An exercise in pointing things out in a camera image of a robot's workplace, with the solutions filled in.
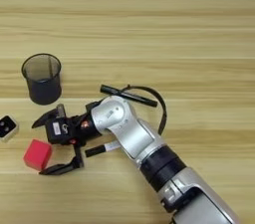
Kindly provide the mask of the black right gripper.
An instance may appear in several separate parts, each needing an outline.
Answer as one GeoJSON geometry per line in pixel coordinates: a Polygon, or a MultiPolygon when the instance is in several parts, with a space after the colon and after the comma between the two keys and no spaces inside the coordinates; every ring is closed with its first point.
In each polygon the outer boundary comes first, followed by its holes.
{"type": "Polygon", "coordinates": [[[100,102],[87,104],[85,113],[71,117],[66,116],[64,106],[59,104],[56,109],[44,113],[33,123],[32,128],[36,128],[44,125],[48,119],[57,117],[60,134],[56,136],[56,142],[61,145],[73,144],[75,151],[75,156],[69,163],[50,166],[40,171],[41,175],[62,175],[84,167],[80,146],[84,146],[89,139],[101,136],[92,118],[92,109],[99,104],[100,102]]]}

